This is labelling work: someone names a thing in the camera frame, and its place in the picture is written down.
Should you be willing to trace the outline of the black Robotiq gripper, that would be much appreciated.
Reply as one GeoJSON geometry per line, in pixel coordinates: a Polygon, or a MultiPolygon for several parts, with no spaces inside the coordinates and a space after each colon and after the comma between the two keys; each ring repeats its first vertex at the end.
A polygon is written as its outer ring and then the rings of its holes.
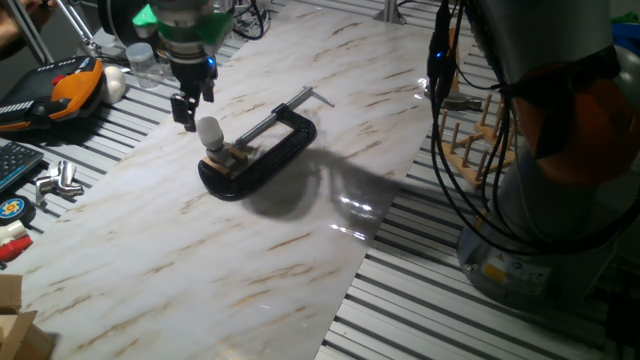
{"type": "Polygon", "coordinates": [[[183,92],[175,93],[170,98],[173,119],[183,125],[187,132],[194,133],[198,106],[198,100],[194,98],[202,97],[205,102],[214,102],[217,61],[214,57],[203,57],[187,63],[171,60],[170,64],[183,92]]]}

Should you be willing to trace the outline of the person's bare hand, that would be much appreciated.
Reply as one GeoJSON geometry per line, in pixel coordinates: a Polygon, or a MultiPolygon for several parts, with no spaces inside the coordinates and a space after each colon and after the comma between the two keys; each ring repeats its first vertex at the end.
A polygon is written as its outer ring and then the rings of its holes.
{"type": "MultiPolygon", "coordinates": [[[[21,4],[29,14],[33,24],[38,29],[42,29],[44,27],[58,8],[55,1],[47,0],[21,0],[21,4]]],[[[1,6],[1,29],[18,30],[17,25],[10,18],[8,10],[4,5],[1,6]]]]}

